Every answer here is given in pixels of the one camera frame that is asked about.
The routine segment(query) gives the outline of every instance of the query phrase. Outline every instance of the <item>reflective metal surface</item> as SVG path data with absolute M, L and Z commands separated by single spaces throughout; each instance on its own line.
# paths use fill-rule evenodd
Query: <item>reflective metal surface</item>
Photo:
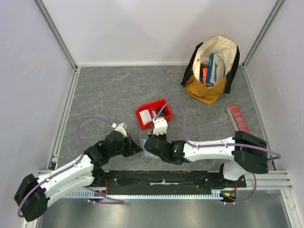
M 244 199 L 249 191 L 239 191 Z M 42 219 L 43 228 L 290 228 L 280 191 L 258 191 L 249 201 L 224 206 L 210 200 L 128 199 L 93 205 L 61 199 Z

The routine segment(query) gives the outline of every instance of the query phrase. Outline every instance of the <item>black bag strap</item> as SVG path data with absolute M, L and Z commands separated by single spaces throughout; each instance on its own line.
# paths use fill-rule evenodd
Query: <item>black bag strap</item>
M 198 44 L 198 45 L 196 46 L 196 48 L 195 48 L 195 51 L 194 51 L 193 54 L 192 54 L 192 57 L 191 57 L 191 59 L 190 59 L 190 62 L 189 62 L 189 64 L 188 64 L 186 70 L 185 70 L 184 77 L 183 77 L 182 82 L 181 82 L 181 85 L 182 85 L 183 87 L 186 86 L 186 84 L 187 84 L 187 82 L 189 81 L 190 77 L 193 75 L 192 66 L 193 66 L 194 58 L 195 58 L 195 56 L 196 56 L 196 53 L 197 53 L 198 49 L 199 49 L 200 46 L 202 46 L 202 45 L 203 45 L 203 42 L 200 43 L 200 44 Z
M 231 84 L 233 82 L 234 76 L 236 75 L 237 72 L 237 67 L 238 67 L 238 63 L 239 63 L 239 49 L 237 46 L 237 52 L 236 52 L 236 56 L 234 58 L 234 62 L 231 68 L 231 71 L 228 72 L 228 74 L 226 75 L 227 81 L 226 81 L 226 86 L 225 86 L 225 90 L 224 93 L 229 94 L 231 91 Z

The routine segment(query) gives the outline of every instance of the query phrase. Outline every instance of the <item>white wall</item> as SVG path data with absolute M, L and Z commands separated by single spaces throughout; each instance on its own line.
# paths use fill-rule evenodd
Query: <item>white wall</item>
M 0 227 L 21 227 L 14 195 L 45 169 L 73 71 L 32 0 L 0 0 Z
M 287 0 L 247 72 L 279 167 L 304 211 L 304 2 Z
M 184 64 L 223 35 L 243 61 L 275 0 L 44 0 L 80 65 Z

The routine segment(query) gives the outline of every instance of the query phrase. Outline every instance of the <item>red tray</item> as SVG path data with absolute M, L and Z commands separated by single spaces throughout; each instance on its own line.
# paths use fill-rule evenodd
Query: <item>red tray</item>
M 153 116 L 153 111 L 156 111 L 158 109 L 161 109 L 165 104 L 167 103 L 167 100 L 165 98 L 163 99 L 160 99 L 160 100 L 157 100 L 157 101 L 153 101 L 151 103 L 147 103 L 147 104 L 144 104 L 144 105 L 141 105 L 137 110 L 136 110 L 136 115 L 137 115 L 137 119 L 139 121 L 139 124 L 141 126 L 141 129 L 144 130 L 144 129 L 149 129 L 149 128 L 153 128 L 153 124 L 152 122 L 148 122 L 146 124 L 143 124 L 143 121 L 141 119 L 141 115 L 139 114 L 139 112 L 145 110 L 145 109 L 148 109 L 149 110 L 149 113 L 150 113 L 150 116 L 151 118 L 153 119 L 154 116 Z M 164 108 L 164 111 L 166 113 L 166 115 L 164 116 L 164 119 L 169 122 L 171 117 L 173 116 L 172 114 L 172 111 L 169 107 L 169 105 L 167 105 L 165 108 Z

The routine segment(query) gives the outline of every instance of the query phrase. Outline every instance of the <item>red box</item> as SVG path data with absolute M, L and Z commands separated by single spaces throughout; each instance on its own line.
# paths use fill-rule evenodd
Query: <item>red box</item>
M 147 103 L 147 104 L 144 104 L 144 105 L 141 105 L 135 112 L 135 114 L 137 115 L 137 119 L 139 121 L 139 124 L 141 126 L 141 129 L 144 130 L 144 129 L 148 129 L 148 128 L 153 128 L 153 124 L 152 122 L 148 122 L 146 124 L 143 124 L 143 121 L 141 119 L 141 115 L 139 114 L 139 112 L 145 110 L 145 109 L 148 109 L 149 110 L 149 113 L 150 113 L 150 117 L 153 119 L 154 116 L 153 116 L 153 111 L 156 111 L 157 109 L 161 109 L 165 104 L 167 103 L 167 100 L 165 98 L 163 99 L 160 99 L 160 100 L 157 100 L 157 101 L 153 101 L 151 103 Z M 171 117 L 173 116 L 172 114 L 172 111 L 169 107 L 169 105 L 167 105 L 165 108 L 164 108 L 164 111 L 166 113 L 166 115 L 164 116 L 164 119 L 169 122 Z

